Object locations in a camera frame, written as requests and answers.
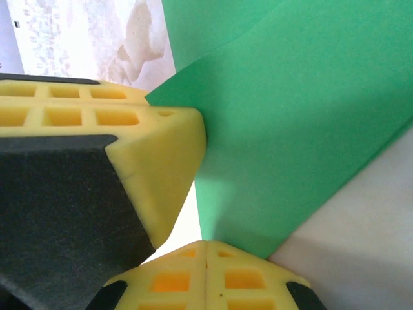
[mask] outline black foam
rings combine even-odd
[[[100,85],[99,81],[93,79],[79,79],[76,77],[63,78],[59,76],[29,76],[28,74],[12,73],[0,73],[0,81],[1,80]]]
[[[154,249],[105,153],[111,135],[0,138],[0,282],[34,309],[84,309]]]
[[[127,287],[125,281],[116,281],[102,287],[85,310],[115,310]]]
[[[327,310],[311,288],[293,281],[286,286],[299,310]]]

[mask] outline paper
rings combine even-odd
[[[267,257],[410,126],[412,9],[285,1],[147,96],[205,119],[204,239]]]
[[[163,0],[175,68],[180,71],[201,56],[253,27],[281,0]]]

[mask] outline square hole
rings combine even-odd
[[[188,271],[163,271],[154,277],[151,292],[188,291],[190,274]]]
[[[186,305],[184,303],[176,302],[162,302],[162,303],[145,303],[139,305],[139,310],[185,310]]]
[[[43,126],[81,126],[82,114],[79,108],[47,107],[42,122]]]
[[[79,89],[73,86],[51,86],[50,94],[56,98],[80,98]]]
[[[14,97],[34,97],[36,92],[35,85],[27,84],[8,84],[0,85],[0,96],[14,96]]]
[[[126,99],[124,92],[110,88],[90,88],[90,94],[96,99]]]
[[[228,310],[276,310],[271,299],[228,300]]]
[[[139,124],[134,111],[127,110],[95,110],[97,124],[103,126],[132,126]]]
[[[0,127],[23,126],[29,108],[0,107]]]
[[[253,268],[234,268],[225,271],[226,289],[264,289],[261,272]]]

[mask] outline green paper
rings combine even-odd
[[[163,0],[175,68],[180,71],[253,27],[281,0]]]
[[[267,257],[408,128],[412,9],[285,1],[147,96],[204,116],[203,238]]]

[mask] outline yellow foam block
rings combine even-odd
[[[286,284],[310,291],[304,278],[218,241],[191,243],[110,279],[103,289],[122,282],[127,287],[116,310],[298,310]]]
[[[0,138],[117,137],[106,146],[106,154],[158,248],[175,224],[207,139],[197,110],[151,107],[145,95],[104,81],[88,85],[2,80]]]

